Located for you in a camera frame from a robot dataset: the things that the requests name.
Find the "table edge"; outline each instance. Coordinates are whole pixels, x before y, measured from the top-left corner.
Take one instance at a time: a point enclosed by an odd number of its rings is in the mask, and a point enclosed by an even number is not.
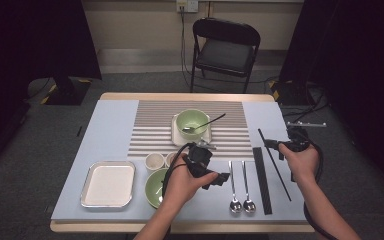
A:
[[[124,232],[137,233],[145,223],[80,222],[52,220],[54,232]],[[314,229],[306,221],[296,223],[173,223],[171,233],[311,233]]]
[[[269,94],[121,93],[106,92],[100,100],[274,102]]]

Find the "white cup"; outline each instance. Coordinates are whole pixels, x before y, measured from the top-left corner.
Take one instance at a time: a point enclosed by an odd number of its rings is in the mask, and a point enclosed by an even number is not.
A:
[[[165,158],[165,164],[166,164],[166,167],[170,167],[170,164],[171,162],[173,162],[173,158],[176,156],[177,152],[171,152],[169,154],[167,154],[166,158]]]
[[[145,166],[150,171],[155,171],[164,166],[164,156],[160,153],[151,153],[146,156]]]

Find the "chair backrest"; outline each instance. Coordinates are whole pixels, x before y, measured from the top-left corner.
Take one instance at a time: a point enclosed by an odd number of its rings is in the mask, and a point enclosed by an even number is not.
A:
[[[197,36],[236,44],[260,45],[260,34],[253,27],[244,23],[236,23],[216,18],[201,18],[193,24],[195,41]]]

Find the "black chopstick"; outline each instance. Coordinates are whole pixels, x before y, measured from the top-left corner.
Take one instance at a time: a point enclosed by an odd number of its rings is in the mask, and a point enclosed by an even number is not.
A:
[[[269,186],[267,184],[266,168],[264,167],[263,152],[260,147],[252,148],[257,169],[258,183],[260,185],[261,199],[263,200],[264,214],[272,214]]]
[[[258,132],[260,133],[261,139],[263,139],[263,143],[264,143],[266,141],[266,139],[264,139],[264,136],[263,136],[263,133],[261,132],[261,129],[258,129]],[[267,149],[267,152],[269,153],[270,159],[273,162],[274,168],[276,169],[277,176],[279,176],[280,181],[282,182],[283,189],[285,189],[285,192],[286,192],[286,195],[288,195],[289,201],[292,201],[291,196],[289,196],[288,189],[286,188],[285,183],[283,182],[282,176],[280,175],[279,169],[277,169],[277,165],[273,159],[273,156],[271,155],[270,149],[268,147],[266,147],[266,149]]]

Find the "small dish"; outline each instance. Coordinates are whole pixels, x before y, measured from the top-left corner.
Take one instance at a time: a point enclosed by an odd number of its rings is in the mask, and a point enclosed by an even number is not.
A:
[[[83,207],[120,209],[132,199],[135,165],[131,162],[97,162],[89,168],[81,195]]]
[[[145,195],[149,204],[154,208],[158,208],[163,201],[163,181],[167,168],[159,169],[149,175],[145,184]]]
[[[184,139],[182,135],[180,135],[179,130],[176,126],[176,119],[178,114],[174,115],[171,120],[171,141],[176,146],[183,146],[186,143],[191,142],[191,140]],[[202,139],[204,139],[206,142],[211,142],[211,124],[208,125],[207,131],[204,132],[204,135],[202,136]]]

